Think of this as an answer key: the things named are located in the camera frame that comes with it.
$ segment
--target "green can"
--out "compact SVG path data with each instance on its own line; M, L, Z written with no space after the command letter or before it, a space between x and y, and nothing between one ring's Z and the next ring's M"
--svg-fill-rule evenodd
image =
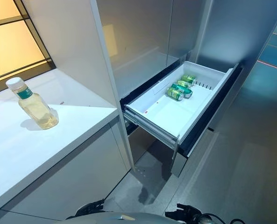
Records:
M190 89L187 89L181 85L178 85L177 83L173 83L171 85L172 88L176 89L176 90L182 90L183 91L183 94L184 94L184 98L190 98L191 95L192 95L192 90Z
M171 98L173 98L173 99L175 99L175 100L177 100L177 101L181 101L181 100L183 99L183 97L184 97L183 91L181 91L181 90L176 90L176 89L174 89L174 88L172 88L172 87L170 87L170 88L167 89L166 94L167 94L169 97L171 97Z
M183 80L178 80L177 85L180 85L180 86L183 86L183 87L189 89L189 87L191 86L191 83L185 82Z
M196 84L196 81L197 81L196 77L190 76L190 75L183 75L183 76L181 77L181 80L183 80L183 81L185 81L185 82L188 82L188 83L190 83L191 85L195 85L195 84Z

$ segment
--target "freezer drawer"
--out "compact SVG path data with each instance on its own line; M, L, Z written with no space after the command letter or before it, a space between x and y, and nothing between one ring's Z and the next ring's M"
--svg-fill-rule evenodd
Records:
M125 105L124 116L175 150L180 146L187 156L234 81L239 75L236 65L226 73L195 63L184 62L131 103ZM189 99L176 101L166 89L183 74L197 77Z

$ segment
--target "white cabinet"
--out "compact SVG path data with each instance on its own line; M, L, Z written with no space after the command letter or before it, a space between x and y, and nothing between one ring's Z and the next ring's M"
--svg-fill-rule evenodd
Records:
M55 220L0 210L0 224L53 224Z
M64 220L105 198L126 174L109 124L24 189L3 209Z

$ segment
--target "white bottle cap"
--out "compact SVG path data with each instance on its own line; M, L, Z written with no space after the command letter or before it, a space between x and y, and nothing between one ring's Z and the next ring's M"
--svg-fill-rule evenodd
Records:
M24 84L25 84L24 81L20 77L11 78L6 81L6 85L11 90L18 89L22 87Z

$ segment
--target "green bottle label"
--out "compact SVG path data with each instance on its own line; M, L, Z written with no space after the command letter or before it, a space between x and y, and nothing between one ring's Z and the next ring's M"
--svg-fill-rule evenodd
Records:
M27 89L18 92L17 95L21 98L21 99L27 99L28 97L30 97L32 95L32 91L27 87Z

